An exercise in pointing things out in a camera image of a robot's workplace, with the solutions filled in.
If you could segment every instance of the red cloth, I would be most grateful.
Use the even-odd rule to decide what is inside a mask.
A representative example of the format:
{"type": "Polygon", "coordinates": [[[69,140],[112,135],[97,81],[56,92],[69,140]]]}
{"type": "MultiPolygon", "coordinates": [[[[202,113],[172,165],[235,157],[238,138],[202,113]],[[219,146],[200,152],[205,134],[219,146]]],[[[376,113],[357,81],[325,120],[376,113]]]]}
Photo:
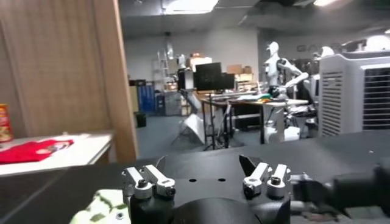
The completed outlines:
{"type": "Polygon", "coordinates": [[[0,164],[38,162],[46,159],[57,150],[69,147],[71,144],[73,144],[72,140],[27,142],[0,152],[0,164]]]}

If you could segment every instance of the cable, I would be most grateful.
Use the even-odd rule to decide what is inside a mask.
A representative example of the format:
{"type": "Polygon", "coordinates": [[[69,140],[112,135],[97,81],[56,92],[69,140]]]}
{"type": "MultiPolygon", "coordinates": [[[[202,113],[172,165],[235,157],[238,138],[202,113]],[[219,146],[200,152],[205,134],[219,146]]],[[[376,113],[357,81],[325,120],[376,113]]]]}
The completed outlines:
{"type": "Polygon", "coordinates": [[[269,113],[269,116],[268,116],[268,118],[267,118],[267,121],[265,122],[265,125],[266,125],[266,124],[269,122],[269,120],[271,119],[271,116],[272,116],[274,110],[275,110],[275,108],[272,107],[271,112],[269,113]]]}

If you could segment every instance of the black tabletop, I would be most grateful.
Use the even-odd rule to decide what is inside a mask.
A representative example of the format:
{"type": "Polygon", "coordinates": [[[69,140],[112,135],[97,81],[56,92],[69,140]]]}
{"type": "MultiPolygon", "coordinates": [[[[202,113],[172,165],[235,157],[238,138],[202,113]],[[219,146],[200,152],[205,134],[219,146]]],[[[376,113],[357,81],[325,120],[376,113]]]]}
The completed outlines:
{"type": "MultiPolygon", "coordinates": [[[[287,164],[292,173],[305,172],[319,181],[334,175],[368,172],[383,157],[390,156],[390,132],[366,132],[281,144],[241,147],[210,152],[169,155],[164,173],[179,179],[244,177],[238,155],[261,158],[276,166],[287,164]]],[[[72,167],[66,170],[1,178],[0,223],[69,223],[85,209],[99,189],[120,189],[125,167],[140,168],[157,159],[134,164],[72,167]]],[[[302,223],[293,219],[292,223],[302,223]]],[[[344,223],[388,223],[345,219],[344,223]]]]}

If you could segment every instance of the hole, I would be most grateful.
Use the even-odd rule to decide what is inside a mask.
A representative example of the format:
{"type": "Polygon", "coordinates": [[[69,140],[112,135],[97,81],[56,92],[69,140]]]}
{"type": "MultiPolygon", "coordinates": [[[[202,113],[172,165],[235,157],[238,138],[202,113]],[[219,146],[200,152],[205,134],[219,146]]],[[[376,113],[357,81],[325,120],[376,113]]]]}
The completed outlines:
{"type": "Polygon", "coordinates": [[[116,219],[119,219],[119,220],[123,219],[123,213],[118,213],[116,215],[116,219]]]}

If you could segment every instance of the screw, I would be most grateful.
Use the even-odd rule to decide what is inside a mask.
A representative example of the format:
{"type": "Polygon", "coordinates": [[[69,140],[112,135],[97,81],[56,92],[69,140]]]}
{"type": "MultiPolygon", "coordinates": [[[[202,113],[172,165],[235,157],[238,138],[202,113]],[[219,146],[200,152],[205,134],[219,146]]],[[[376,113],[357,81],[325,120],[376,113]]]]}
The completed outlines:
{"type": "Polygon", "coordinates": [[[147,185],[147,182],[145,179],[141,179],[138,181],[138,187],[143,188],[143,187],[146,187],[146,185],[147,185]]]}
{"type": "Polygon", "coordinates": [[[244,187],[244,194],[247,196],[247,197],[252,197],[255,195],[255,189],[253,186],[245,186],[244,187]]]}
{"type": "Polygon", "coordinates": [[[174,189],[173,187],[168,187],[166,190],[165,190],[165,193],[166,195],[168,196],[173,196],[176,194],[176,189],[174,189]]]}
{"type": "Polygon", "coordinates": [[[271,177],[271,184],[279,185],[280,182],[281,182],[281,179],[279,177],[271,177]]]}
{"type": "Polygon", "coordinates": [[[115,218],[118,219],[118,220],[123,219],[123,213],[121,213],[121,212],[118,213],[115,218]]]}

